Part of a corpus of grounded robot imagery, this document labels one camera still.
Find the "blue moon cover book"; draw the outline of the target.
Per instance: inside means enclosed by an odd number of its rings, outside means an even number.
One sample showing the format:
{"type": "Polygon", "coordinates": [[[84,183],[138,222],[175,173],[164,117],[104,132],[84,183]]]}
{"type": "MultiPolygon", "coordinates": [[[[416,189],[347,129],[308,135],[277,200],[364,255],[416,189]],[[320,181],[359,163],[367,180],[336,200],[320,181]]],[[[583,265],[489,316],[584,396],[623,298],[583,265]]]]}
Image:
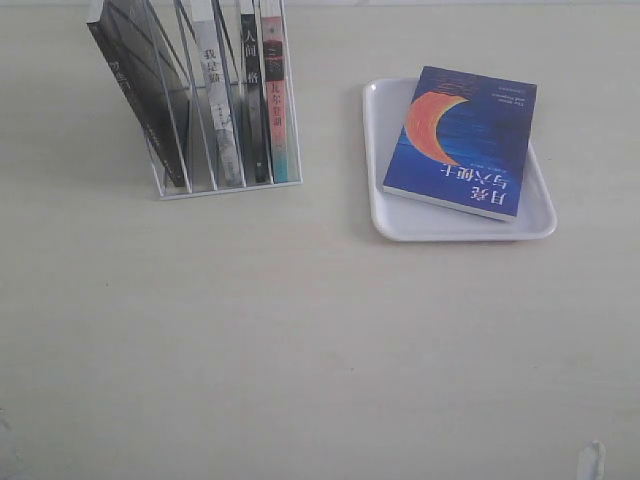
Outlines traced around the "blue moon cover book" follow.
{"type": "Polygon", "coordinates": [[[536,98],[531,83],[424,67],[383,190],[514,221],[536,98]]]}

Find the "black spine book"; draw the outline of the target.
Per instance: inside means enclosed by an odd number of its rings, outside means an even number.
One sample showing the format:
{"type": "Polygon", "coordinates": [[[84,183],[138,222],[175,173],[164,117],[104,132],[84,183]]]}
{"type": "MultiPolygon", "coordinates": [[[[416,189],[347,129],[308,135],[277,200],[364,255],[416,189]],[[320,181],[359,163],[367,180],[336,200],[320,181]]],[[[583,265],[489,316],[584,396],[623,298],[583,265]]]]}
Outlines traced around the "black spine book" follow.
{"type": "Polygon", "coordinates": [[[263,123],[263,87],[258,46],[258,27],[253,1],[240,1],[240,27],[244,87],[246,156],[253,168],[256,184],[271,182],[269,148],[263,123]]]}

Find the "pink and teal book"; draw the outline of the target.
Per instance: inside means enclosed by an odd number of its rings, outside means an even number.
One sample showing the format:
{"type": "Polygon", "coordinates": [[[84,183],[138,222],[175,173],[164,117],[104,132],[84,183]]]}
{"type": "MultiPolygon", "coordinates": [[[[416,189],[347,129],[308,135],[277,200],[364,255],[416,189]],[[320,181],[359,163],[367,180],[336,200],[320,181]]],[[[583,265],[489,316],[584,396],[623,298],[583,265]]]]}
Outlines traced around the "pink and teal book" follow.
{"type": "Polygon", "coordinates": [[[287,85],[284,26],[280,2],[261,1],[260,17],[273,178],[275,183],[286,183],[289,181],[287,85]]]}

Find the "grey white cat book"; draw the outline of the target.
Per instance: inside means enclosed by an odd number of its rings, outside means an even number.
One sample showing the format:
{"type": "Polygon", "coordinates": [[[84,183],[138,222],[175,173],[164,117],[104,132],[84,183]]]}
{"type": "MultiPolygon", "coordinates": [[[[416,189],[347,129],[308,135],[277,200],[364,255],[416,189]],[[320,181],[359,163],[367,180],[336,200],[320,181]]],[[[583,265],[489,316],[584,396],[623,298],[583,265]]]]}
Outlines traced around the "grey white cat book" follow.
{"type": "Polygon", "coordinates": [[[225,184],[240,187],[244,185],[244,173],[219,15],[215,3],[205,0],[192,1],[191,12],[225,184]]]}

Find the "dark grey Rashomon book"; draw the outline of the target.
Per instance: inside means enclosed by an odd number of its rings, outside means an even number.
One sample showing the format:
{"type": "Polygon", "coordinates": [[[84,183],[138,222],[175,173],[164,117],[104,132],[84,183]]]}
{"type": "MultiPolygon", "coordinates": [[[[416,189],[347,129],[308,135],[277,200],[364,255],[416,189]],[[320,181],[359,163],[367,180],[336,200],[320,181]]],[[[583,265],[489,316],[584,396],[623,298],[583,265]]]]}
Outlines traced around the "dark grey Rashomon book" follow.
{"type": "Polygon", "coordinates": [[[185,187],[186,70],[154,7],[148,1],[92,1],[87,27],[165,173],[175,187],[185,187]]]}

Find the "white plastic tray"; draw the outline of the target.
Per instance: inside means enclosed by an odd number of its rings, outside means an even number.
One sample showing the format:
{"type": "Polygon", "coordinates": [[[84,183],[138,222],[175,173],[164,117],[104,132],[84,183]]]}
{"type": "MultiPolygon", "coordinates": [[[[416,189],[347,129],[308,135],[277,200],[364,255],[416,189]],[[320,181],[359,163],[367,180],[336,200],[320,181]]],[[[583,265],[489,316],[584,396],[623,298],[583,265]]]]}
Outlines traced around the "white plastic tray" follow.
{"type": "Polygon", "coordinates": [[[518,216],[501,222],[382,191],[397,136],[416,87],[414,78],[376,79],[362,89],[364,151],[370,215],[396,242],[489,242],[543,239],[557,215],[533,147],[528,148],[518,216]]]}

